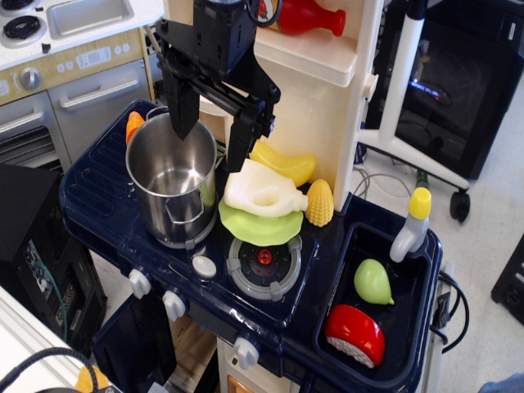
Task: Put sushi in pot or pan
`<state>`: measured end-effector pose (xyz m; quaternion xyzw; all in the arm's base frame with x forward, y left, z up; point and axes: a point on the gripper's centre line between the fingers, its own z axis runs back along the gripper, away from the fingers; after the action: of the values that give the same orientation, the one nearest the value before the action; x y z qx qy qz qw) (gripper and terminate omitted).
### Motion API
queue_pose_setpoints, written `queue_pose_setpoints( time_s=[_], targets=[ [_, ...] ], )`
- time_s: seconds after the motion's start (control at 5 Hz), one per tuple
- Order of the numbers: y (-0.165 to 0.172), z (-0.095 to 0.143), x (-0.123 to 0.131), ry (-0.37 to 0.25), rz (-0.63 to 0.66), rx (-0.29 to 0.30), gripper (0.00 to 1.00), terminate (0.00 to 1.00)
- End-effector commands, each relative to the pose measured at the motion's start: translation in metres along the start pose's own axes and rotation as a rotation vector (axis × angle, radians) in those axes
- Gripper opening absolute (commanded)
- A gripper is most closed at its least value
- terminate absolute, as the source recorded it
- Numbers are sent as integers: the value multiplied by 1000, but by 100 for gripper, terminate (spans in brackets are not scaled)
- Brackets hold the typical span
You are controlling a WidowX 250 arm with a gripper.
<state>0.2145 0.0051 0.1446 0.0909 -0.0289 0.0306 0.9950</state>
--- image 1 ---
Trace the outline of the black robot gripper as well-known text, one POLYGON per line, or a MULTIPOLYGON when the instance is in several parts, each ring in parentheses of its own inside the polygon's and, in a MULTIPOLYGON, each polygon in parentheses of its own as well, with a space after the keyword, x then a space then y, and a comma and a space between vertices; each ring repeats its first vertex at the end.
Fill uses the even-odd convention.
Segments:
POLYGON ((281 93, 255 58, 258 1, 195 1, 190 25, 160 19, 159 67, 172 128, 184 140, 206 97, 233 115, 227 171, 239 172, 254 143, 270 135, 281 93))

